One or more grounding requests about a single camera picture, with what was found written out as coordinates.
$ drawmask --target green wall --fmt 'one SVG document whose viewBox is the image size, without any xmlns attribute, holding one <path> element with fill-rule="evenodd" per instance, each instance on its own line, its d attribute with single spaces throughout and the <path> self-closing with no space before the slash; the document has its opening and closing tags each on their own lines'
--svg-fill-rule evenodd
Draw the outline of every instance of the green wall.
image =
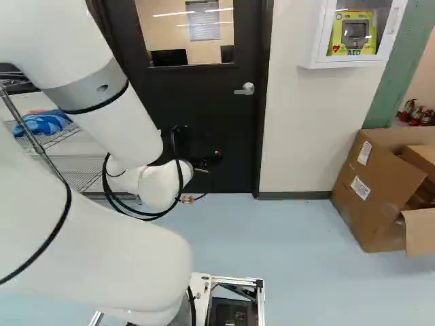
<svg viewBox="0 0 435 326">
<path fill-rule="evenodd" d="M 408 0 L 402 26 L 363 128 L 391 126 L 434 24 L 435 0 Z"/>
</svg>

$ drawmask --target ceiling light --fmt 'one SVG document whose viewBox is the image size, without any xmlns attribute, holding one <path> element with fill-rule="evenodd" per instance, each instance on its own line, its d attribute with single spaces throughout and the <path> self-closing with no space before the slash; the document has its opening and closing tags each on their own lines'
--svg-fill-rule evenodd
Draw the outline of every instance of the ceiling light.
<svg viewBox="0 0 435 326">
<path fill-rule="evenodd" d="M 163 17 L 163 16 L 175 16 L 175 15 L 186 15 L 186 14 L 194 14 L 195 11 L 191 12 L 170 12 L 168 14 L 159 14 L 159 15 L 152 15 L 153 17 Z"/>
<path fill-rule="evenodd" d="M 231 7 L 231 8 L 221 8 L 221 9 L 211 9 L 211 10 L 205 10 L 205 12 L 226 12 L 228 10 L 234 10 L 234 8 Z"/>
<path fill-rule="evenodd" d="M 177 27 L 184 27 L 184 26 L 205 26 L 207 24 L 184 24 L 184 25 L 177 25 Z"/>
</svg>

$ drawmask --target baseboard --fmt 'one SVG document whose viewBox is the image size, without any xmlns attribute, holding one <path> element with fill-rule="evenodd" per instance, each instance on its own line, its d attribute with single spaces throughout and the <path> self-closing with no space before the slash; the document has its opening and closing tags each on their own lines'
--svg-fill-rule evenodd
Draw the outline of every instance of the baseboard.
<svg viewBox="0 0 435 326">
<path fill-rule="evenodd" d="M 329 199 L 332 192 L 260 192 L 259 200 Z"/>
</svg>

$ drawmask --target door window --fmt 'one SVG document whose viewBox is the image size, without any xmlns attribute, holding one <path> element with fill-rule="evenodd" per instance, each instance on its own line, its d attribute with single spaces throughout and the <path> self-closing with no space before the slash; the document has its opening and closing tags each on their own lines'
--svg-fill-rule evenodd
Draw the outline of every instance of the door window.
<svg viewBox="0 0 435 326">
<path fill-rule="evenodd" d="M 233 0 L 135 0 L 151 67 L 234 62 Z"/>
</svg>

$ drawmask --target aed cabinet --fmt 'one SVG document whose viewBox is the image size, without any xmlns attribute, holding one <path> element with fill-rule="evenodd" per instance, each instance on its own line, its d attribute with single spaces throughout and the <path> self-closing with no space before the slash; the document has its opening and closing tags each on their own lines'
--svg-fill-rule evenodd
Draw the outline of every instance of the aed cabinet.
<svg viewBox="0 0 435 326">
<path fill-rule="evenodd" d="M 408 0 L 311 0 L 301 67 L 386 65 Z"/>
</svg>

